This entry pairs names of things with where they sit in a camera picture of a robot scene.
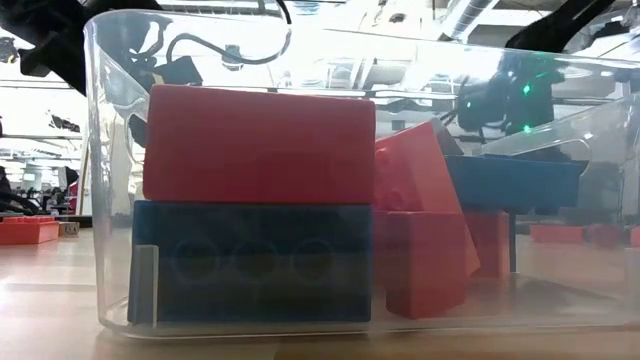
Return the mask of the large red block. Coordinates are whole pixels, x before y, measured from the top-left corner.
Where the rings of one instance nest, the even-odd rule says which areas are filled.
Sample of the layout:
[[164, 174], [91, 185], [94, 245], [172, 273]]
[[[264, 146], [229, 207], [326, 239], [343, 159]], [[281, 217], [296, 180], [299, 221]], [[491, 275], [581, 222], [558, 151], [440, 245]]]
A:
[[156, 85], [143, 194], [154, 201], [370, 204], [375, 106]]

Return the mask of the large blue studded block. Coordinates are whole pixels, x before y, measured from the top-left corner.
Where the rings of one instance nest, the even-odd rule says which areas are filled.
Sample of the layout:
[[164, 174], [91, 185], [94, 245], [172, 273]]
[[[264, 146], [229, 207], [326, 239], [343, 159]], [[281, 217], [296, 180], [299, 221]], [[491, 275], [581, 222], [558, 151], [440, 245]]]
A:
[[367, 322], [367, 205], [134, 204], [127, 319]]

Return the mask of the large orange studded block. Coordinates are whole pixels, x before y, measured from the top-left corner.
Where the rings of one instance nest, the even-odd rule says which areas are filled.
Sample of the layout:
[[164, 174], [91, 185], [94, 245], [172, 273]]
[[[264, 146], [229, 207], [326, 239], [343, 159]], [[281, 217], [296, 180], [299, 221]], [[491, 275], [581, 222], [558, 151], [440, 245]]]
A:
[[531, 225], [530, 235], [534, 242], [556, 244], [581, 244], [583, 228], [567, 225]]
[[431, 122], [378, 138], [374, 159], [378, 223], [390, 211], [463, 214]]
[[0, 245], [37, 245], [58, 236], [59, 222], [52, 216], [12, 216], [0, 221]]

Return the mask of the long blue block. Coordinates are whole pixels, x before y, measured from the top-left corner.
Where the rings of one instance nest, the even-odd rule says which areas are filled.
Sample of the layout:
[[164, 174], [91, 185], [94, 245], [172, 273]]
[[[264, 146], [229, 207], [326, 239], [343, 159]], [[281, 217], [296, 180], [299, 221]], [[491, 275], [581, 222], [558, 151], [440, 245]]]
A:
[[554, 214], [578, 202], [581, 162], [549, 162], [504, 155], [445, 158], [463, 208]]

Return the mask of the white led light strip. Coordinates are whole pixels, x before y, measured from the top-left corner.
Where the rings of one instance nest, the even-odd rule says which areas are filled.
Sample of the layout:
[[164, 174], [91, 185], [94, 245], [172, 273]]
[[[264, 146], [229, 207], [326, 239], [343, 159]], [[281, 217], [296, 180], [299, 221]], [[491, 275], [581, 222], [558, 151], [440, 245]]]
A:
[[441, 93], [425, 93], [425, 92], [402, 92], [392, 90], [382, 90], [373, 92], [372, 97], [375, 98], [410, 98], [410, 99], [426, 99], [426, 100], [455, 100], [456, 94]]

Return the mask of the clear plastic bin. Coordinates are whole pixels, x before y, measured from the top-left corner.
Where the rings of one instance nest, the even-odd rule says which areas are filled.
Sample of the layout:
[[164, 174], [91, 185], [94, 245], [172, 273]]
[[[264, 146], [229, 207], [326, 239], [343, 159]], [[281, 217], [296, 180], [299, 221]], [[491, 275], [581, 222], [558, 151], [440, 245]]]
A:
[[[435, 328], [560, 327], [640, 322], [640, 62], [547, 53], [560, 61], [564, 81], [552, 86], [554, 120], [511, 135], [462, 129], [456, 100], [375, 98], [382, 90], [456, 94], [462, 82], [485, 84], [505, 49], [416, 37], [292, 26], [279, 19], [160, 12], [171, 19], [159, 65], [190, 56], [201, 86], [246, 92], [367, 100], [375, 106], [375, 141], [431, 122], [444, 155], [504, 155], [581, 162], [578, 202], [554, 214], [465, 209], [465, 301], [442, 315], [407, 319], [386, 308], [384, 216], [370, 204], [217, 203], [252, 205], [367, 205], [372, 212], [372, 295], [367, 322], [153, 323], [128, 321], [134, 204], [143, 194], [143, 165], [151, 91], [110, 101], [105, 76], [118, 65], [95, 38], [111, 11], [86, 25], [91, 193], [99, 318], [106, 327], [142, 338], [381, 333]], [[228, 44], [244, 60], [226, 64]], [[475, 277], [479, 258], [464, 212], [504, 212], [509, 218], [510, 274]], [[583, 228], [581, 244], [534, 242], [531, 225]]]

